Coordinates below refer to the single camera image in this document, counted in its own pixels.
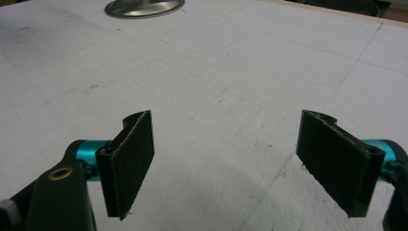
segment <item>white table surface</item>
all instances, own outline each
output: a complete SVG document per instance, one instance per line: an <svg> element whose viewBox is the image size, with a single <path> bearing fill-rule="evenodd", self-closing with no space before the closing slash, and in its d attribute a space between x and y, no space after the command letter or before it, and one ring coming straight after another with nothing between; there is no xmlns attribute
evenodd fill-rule
<svg viewBox="0 0 408 231"><path fill-rule="evenodd" d="M110 0L0 8L0 198L75 140L152 110L156 156L123 222L98 230L382 230L392 186L347 218L295 155L302 109L408 150L408 30L255 0L121 20Z"/></svg>

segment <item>metal disc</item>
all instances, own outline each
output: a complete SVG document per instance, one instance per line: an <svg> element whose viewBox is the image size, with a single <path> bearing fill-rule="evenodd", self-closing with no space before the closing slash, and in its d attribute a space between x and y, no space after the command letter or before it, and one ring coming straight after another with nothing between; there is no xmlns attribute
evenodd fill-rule
<svg viewBox="0 0 408 231"><path fill-rule="evenodd" d="M172 13L185 0L116 0L105 7L105 13L118 18L147 18Z"/></svg>

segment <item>wooden edge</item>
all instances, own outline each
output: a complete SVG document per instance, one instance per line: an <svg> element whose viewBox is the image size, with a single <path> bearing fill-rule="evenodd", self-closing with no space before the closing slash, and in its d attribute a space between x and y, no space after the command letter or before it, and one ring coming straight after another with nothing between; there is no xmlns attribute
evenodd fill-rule
<svg viewBox="0 0 408 231"><path fill-rule="evenodd" d="M333 14L337 14L337 15L341 15L341 16L353 17L353 18L363 19L363 20L366 20L366 21L372 21L372 22L378 22L378 23L382 23L382 24L388 24L388 25L408 28L408 23L406 23L406 22L393 21L393 20L386 19L386 18L371 17L371 16L361 15L361 14L357 14L357 13L340 12L340 11L336 11L336 10L320 8L320 7L314 7L314 6L309 6L309 5L304 5L304 4L294 3L294 2L288 2L288 1L283 1L283 0L263 0L263 1L271 2L271 3L277 3L277 4L281 4L281 5L286 5L286 6L297 7L297 8L302 8L302 9L307 9L307 10L316 11L316 12L333 13Z"/></svg>

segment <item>textured rubber pad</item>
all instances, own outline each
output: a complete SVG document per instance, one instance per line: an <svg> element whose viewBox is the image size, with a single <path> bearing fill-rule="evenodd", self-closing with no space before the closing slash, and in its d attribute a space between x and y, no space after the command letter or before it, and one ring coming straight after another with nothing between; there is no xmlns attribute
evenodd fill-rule
<svg viewBox="0 0 408 231"><path fill-rule="evenodd" d="M123 119L123 130L96 154L109 217L124 219L154 156L150 111Z"/></svg>
<svg viewBox="0 0 408 231"><path fill-rule="evenodd" d="M303 111L296 154L349 217L365 217L385 153L336 122L329 115Z"/></svg>

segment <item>blue anodized part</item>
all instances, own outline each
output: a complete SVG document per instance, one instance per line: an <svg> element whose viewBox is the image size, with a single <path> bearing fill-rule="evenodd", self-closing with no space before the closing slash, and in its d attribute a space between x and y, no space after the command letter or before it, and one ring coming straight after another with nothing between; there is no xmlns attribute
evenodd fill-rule
<svg viewBox="0 0 408 231"><path fill-rule="evenodd" d="M376 146L385 152L385 158L381 168L381 175L385 175L388 171L390 171L388 168L386 168L386 165L396 161L395 153L391 147L382 140L362 140L362 142L370 146Z"/></svg>
<svg viewBox="0 0 408 231"><path fill-rule="evenodd" d="M96 163L96 151L104 147L108 141L84 141L77 150L76 160L84 160L93 170L96 176L90 178L90 181L100 181L98 164Z"/></svg>

